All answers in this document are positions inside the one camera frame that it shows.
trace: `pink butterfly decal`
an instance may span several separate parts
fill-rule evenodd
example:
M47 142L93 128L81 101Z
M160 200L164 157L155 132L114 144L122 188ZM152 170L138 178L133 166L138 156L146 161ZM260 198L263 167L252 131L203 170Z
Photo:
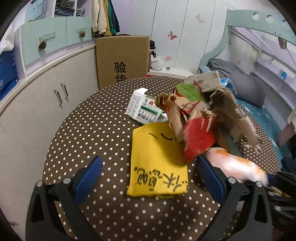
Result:
M171 31L169 34L168 34L168 37L173 40L175 39L177 36L176 35L173 35L173 32Z

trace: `pine cone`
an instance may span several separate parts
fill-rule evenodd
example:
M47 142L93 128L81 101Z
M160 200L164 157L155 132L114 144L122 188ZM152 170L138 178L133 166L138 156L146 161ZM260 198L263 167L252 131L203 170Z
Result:
M41 40L41 42L40 42L40 44L39 44L39 46L38 46L38 49L39 49L39 50L43 50L43 49L46 48L46 46L47 46L46 41Z
M81 31L81 32L80 32L80 37L81 37L81 38L84 38L84 37L85 37L85 32L84 32L84 31Z

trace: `yellow envelope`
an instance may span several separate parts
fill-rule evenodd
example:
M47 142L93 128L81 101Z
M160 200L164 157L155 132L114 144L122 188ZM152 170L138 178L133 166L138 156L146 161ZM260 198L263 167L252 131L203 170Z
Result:
M188 171L182 148L166 123L133 131L129 196L170 196L187 193Z

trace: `polka dot tablecloth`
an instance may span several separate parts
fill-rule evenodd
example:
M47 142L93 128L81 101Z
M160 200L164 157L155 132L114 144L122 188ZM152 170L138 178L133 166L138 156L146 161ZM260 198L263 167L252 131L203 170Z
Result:
M196 240L219 209L204 183L188 166L189 188L186 195L172 199L127 197L133 129L139 127L124 114L134 90L144 87L148 95L170 93L182 80L149 77L120 82L97 92L65 119L50 144L43 178L46 184L61 182L86 167L95 155L103 160L103 171L87 201L80 205L85 218L102 240ZM266 172L279 169L276 155L262 128L252 119L262 138L263 154L258 155L244 142L238 143L243 156L259 164ZM69 236L76 238L62 205L56 203ZM224 236L239 217L234 214Z

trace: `green leaf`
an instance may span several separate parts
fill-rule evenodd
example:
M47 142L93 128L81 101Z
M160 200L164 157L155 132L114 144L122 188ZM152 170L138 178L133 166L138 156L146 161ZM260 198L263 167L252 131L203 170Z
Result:
M177 85L177 90L180 95L184 96L191 102L195 102L198 100L204 102L200 91L192 85L181 83Z

